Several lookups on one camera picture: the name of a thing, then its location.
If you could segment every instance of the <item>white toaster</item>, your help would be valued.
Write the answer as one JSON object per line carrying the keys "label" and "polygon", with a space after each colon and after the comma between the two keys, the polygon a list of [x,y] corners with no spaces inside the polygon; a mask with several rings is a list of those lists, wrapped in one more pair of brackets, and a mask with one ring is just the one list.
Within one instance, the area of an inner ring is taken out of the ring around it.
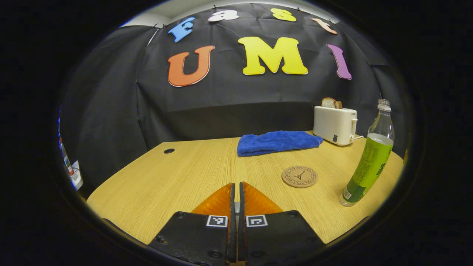
{"label": "white toaster", "polygon": [[339,146],[353,142],[357,121],[353,109],[314,107],[314,135]]}

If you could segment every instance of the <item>wooden table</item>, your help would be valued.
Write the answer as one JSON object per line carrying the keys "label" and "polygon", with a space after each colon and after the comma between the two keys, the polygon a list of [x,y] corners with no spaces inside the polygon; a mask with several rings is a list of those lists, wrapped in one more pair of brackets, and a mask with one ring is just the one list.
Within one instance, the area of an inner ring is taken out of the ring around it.
{"label": "wooden table", "polygon": [[[284,211],[298,210],[320,239],[328,243],[373,214],[395,186],[403,160],[391,153],[378,181],[353,207],[339,203],[363,152],[365,138],[339,147],[324,141],[318,148],[238,157],[239,138],[164,142],[106,180],[88,198],[89,206],[136,239],[150,243],[172,214],[190,212],[222,186],[254,186]],[[166,149],[175,149],[165,154]],[[284,169],[307,166],[318,173],[308,188],[286,185]]]}

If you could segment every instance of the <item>cork coaster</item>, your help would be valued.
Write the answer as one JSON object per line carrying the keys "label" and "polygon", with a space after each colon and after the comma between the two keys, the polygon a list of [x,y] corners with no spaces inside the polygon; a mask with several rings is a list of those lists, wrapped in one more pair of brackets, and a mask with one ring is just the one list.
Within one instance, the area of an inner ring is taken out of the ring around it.
{"label": "cork coaster", "polygon": [[305,166],[292,166],[282,173],[282,180],[293,187],[308,187],[317,183],[318,175]]}

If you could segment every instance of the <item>bread slice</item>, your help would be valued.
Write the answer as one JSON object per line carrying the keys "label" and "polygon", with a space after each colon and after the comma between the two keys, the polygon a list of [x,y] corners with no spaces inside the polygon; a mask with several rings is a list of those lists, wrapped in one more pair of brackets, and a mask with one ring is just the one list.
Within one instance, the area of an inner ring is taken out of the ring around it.
{"label": "bread slice", "polygon": [[335,108],[335,99],[330,98],[330,97],[325,97],[322,99],[322,104],[320,106],[322,107],[329,107],[329,108]]}

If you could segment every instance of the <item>folded towel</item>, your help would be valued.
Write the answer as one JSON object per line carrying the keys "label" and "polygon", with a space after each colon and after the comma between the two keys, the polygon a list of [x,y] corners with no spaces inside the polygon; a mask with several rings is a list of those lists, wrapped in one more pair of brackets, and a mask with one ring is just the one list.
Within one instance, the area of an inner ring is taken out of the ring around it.
{"label": "folded towel", "polygon": [[261,136],[243,135],[238,142],[238,156],[253,156],[278,151],[300,150],[318,147],[322,141],[304,131],[274,131]]}

